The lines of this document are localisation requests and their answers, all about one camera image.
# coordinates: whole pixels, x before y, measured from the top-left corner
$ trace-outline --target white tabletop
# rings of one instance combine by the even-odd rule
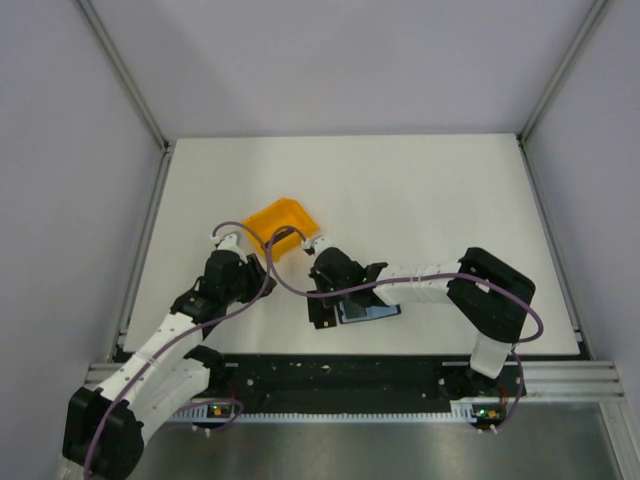
[[[182,139],[178,141],[126,338],[132,351],[202,274],[209,234],[281,197],[298,200],[362,265],[457,260],[487,249],[530,277],[545,322],[529,354],[578,353],[513,135]],[[251,250],[245,238],[242,246]],[[312,289],[301,249],[278,267]],[[465,354],[476,337],[450,305],[403,305],[396,317],[315,330],[306,300],[282,288],[205,341],[233,353]],[[535,330],[528,319],[524,334]]]

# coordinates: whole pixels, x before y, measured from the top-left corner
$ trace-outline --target gray wall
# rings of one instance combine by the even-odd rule
[[[530,147],[592,347],[640,418],[640,2],[612,3]]]
[[[52,478],[159,153],[71,1],[0,15],[0,470]]]
[[[94,0],[170,138],[519,131],[592,0]]]

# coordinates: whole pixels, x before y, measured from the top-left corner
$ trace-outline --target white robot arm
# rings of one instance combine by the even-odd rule
[[[142,367],[146,372],[131,386],[106,418],[92,458],[91,470],[108,480],[125,479],[142,456],[146,443],[180,407],[212,387],[221,369],[221,355],[200,345],[211,328],[194,327],[226,314],[234,302],[247,303],[260,292],[266,273],[255,255],[245,255],[237,234],[227,235],[206,263],[204,275],[180,295],[162,324],[133,356],[94,390],[80,388],[67,411],[63,455],[82,465],[90,442],[111,403]],[[275,286],[267,280],[262,296]],[[162,355],[154,355],[171,341]]]
[[[305,251],[315,257],[310,277],[320,293],[348,289],[365,283],[384,282],[368,290],[324,300],[330,307],[344,298],[362,307],[401,305],[408,302],[448,303],[457,306],[478,328],[471,354],[471,369],[496,379],[507,355],[518,342],[526,312],[510,300],[482,285],[464,279],[422,281],[438,274],[470,274],[491,281],[520,298],[527,305],[535,292],[534,283],[481,248],[469,248],[460,260],[429,266],[397,267],[375,263],[362,267],[335,247],[328,237],[307,240]],[[415,279],[393,282],[393,279]]]

